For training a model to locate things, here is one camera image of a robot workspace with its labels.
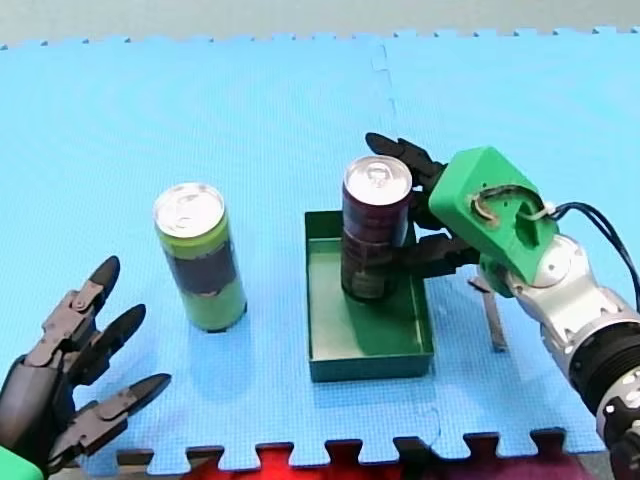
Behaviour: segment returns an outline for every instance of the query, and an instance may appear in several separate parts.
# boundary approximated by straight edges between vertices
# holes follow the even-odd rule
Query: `green can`
[[[224,199],[203,183],[182,183],[156,200],[155,227],[189,320],[224,331],[247,310]]]

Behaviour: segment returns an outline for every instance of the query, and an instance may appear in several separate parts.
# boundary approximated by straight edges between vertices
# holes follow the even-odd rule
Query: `can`
[[[153,216],[187,317],[208,332],[226,330],[247,299],[222,195],[203,183],[182,183],[157,198]]]
[[[341,283],[351,297],[373,301],[393,293],[397,278],[380,267],[406,239],[412,184],[407,166],[393,157],[363,157],[347,168],[342,183]]]

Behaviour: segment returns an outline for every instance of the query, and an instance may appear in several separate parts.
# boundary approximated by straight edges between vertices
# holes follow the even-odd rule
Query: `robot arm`
[[[451,238],[440,240],[441,251],[465,252],[448,255],[448,271],[434,269],[434,253],[428,253],[433,240],[425,240],[421,252],[397,253],[395,264],[429,277],[479,263],[495,291],[515,298],[540,323],[546,348],[596,418],[616,478],[640,479],[640,282],[613,226],[589,205],[545,203],[494,148],[465,150],[443,165],[403,139],[369,133],[366,141],[412,171],[418,189],[410,219],[450,232]],[[560,233],[558,221],[570,210],[591,220],[622,256],[636,289],[635,308],[599,285],[585,249]]]

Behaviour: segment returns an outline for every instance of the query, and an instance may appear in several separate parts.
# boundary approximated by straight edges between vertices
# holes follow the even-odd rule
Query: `can label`
[[[230,240],[218,249],[192,259],[176,258],[166,251],[165,255],[178,287],[185,292],[215,296],[237,275]]]
[[[355,298],[373,300],[393,290],[393,279],[381,270],[373,271],[367,265],[382,267],[390,259],[389,244],[361,242],[342,232],[342,288]]]
[[[402,245],[407,235],[408,210],[408,201],[388,206],[364,205],[344,192],[344,228],[365,242]]]

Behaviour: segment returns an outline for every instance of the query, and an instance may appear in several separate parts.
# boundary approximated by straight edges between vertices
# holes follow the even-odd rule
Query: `black cable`
[[[588,203],[582,202],[570,202],[565,203],[558,206],[555,209],[555,212],[551,214],[551,218],[554,220],[560,220],[571,210],[577,210],[582,213],[585,217],[587,217],[591,222],[600,230],[600,232],[604,235],[604,237],[613,245],[616,249],[622,261],[625,263],[627,268],[629,269],[629,273],[631,274],[631,280],[633,282],[633,289],[636,296],[636,310],[640,312],[640,278],[638,277],[638,272],[636,270],[635,265],[633,264],[633,260],[631,260],[631,255],[629,255],[629,251],[624,246],[624,243],[620,239],[618,232],[613,227],[611,222],[605,217],[600,211],[598,211],[595,207],[589,205]]]

